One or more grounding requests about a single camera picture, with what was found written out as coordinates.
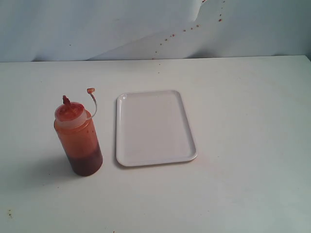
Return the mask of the white rectangular plastic tray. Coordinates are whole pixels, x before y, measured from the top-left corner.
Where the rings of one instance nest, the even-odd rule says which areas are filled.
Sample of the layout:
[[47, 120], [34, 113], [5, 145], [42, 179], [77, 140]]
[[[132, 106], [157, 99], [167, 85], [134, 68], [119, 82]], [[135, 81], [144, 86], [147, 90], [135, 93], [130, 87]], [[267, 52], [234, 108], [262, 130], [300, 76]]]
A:
[[117, 162], [124, 167], [184, 163], [197, 149], [180, 93], [124, 93], [117, 98]]

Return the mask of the red sauce squeeze bottle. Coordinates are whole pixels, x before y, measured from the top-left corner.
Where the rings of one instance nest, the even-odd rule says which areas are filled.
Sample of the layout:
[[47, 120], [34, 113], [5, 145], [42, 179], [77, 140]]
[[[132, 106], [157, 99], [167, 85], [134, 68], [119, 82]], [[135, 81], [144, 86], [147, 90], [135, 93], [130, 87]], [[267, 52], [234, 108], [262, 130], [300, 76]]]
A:
[[93, 117], [78, 102], [63, 96], [63, 104], [54, 112], [54, 129], [72, 170], [79, 176], [90, 176], [103, 164]]

